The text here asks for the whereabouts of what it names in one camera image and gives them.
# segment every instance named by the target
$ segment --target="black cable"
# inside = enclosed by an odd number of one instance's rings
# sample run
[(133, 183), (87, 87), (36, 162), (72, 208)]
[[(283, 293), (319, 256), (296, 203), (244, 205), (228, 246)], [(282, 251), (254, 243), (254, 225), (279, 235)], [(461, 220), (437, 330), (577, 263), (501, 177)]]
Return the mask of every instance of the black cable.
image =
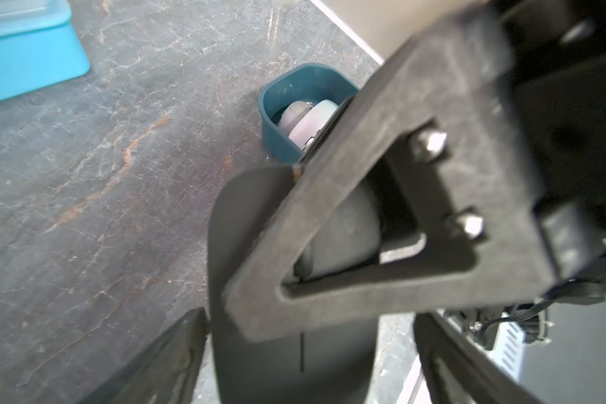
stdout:
[(485, 344), (485, 334), (487, 333), (487, 330), (489, 330), (489, 328), (492, 327), (493, 325), (500, 324), (500, 323), (522, 323), (524, 321), (531, 319), (535, 315), (539, 314), (541, 311), (545, 310), (548, 306), (550, 306), (555, 301), (557, 301), (557, 300), (556, 299), (545, 299), (545, 300), (542, 300), (541, 302), (535, 304), (534, 306), (532, 306), (532, 308), (530, 308), (527, 311), (524, 311), (523, 313), (487, 321), (485, 324), (483, 324), (483, 326), (480, 328), (480, 330), (478, 330), (474, 334), (474, 338), (478, 344), (484, 345)]

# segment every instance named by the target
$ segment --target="countertop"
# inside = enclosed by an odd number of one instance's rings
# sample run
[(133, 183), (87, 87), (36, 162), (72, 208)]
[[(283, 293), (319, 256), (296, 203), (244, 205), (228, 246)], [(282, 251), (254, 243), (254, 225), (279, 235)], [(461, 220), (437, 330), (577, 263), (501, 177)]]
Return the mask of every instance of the countertop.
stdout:
[[(76, 402), (206, 306), (222, 186), (269, 160), (260, 88), (377, 64), (314, 5), (70, 0), (92, 68), (0, 102), (0, 403)], [(370, 402), (393, 403), (412, 316), (382, 321)], [(215, 402), (210, 351), (194, 402)]]

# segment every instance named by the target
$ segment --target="teal plastic container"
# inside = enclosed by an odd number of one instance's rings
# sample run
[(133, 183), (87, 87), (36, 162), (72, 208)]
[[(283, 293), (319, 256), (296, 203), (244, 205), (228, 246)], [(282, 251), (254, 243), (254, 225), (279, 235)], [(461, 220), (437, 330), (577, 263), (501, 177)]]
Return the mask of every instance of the teal plastic container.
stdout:
[(331, 100), (340, 105), (357, 92), (359, 88), (343, 74), (319, 63), (306, 63), (275, 79), (259, 96), (265, 148), (283, 163), (299, 161), (303, 152), (277, 126), (283, 111), (294, 101), (316, 105)]
[(90, 69), (66, 0), (0, 0), (0, 100)]

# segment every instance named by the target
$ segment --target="white plastic object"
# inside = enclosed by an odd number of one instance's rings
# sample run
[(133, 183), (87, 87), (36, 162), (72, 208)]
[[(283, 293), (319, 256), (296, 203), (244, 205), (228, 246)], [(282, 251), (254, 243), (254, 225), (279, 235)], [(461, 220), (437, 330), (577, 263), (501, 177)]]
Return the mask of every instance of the white plastic object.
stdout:
[(278, 121), (278, 128), (286, 135), (289, 135), (294, 126), (296, 126), (304, 116), (312, 109), (312, 104), (305, 101), (294, 101), (283, 111), (283, 115)]
[(316, 104), (292, 129), (289, 135), (290, 140), (299, 149), (305, 151), (314, 142), (316, 134), (328, 123), (337, 108), (339, 106), (330, 100), (323, 100)]

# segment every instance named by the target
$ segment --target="blue plastic container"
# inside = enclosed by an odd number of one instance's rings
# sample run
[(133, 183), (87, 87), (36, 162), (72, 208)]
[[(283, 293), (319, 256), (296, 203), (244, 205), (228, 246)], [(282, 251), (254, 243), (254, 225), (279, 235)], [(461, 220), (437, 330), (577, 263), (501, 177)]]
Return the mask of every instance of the blue plastic container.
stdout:
[(0, 0), (0, 100), (90, 69), (66, 0)]
[(275, 79), (259, 96), (265, 148), (283, 163), (299, 161), (303, 152), (277, 126), (283, 111), (294, 101), (331, 100), (340, 105), (357, 92), (359, 88), (343, 74), (319, 63), (306, 63)]

